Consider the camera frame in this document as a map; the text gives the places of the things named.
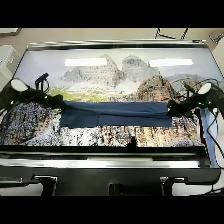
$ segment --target folded blue fabric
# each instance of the folded blue fabric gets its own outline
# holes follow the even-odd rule
[[[61,127],[172,126],[166,102],[64,102],[67,107],[62,110]]]

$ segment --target white box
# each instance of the white box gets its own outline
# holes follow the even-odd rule
[[[20,60],[11,45],[0,46],[0,91],[12,79]]]

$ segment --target printed mountain image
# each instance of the printed mountain image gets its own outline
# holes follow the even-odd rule
[[[174,74],[165,77],[158,68],[135,55],[122,61],[119,69],[109,55],[105,66],[75,67],[51,84],[49,94],[61,94],[65,100],[80,102],[179,102],[185,93],[184,83],[194,89],[201,77]],[[3,120],[0,144],[126,146],[134,136],[138,146],[201,145],[197,134],[198,118],[173,118],[171,128],[139,126],[99,126],[96,128],[60,128],[60,112],[36,103],[20,104]]]

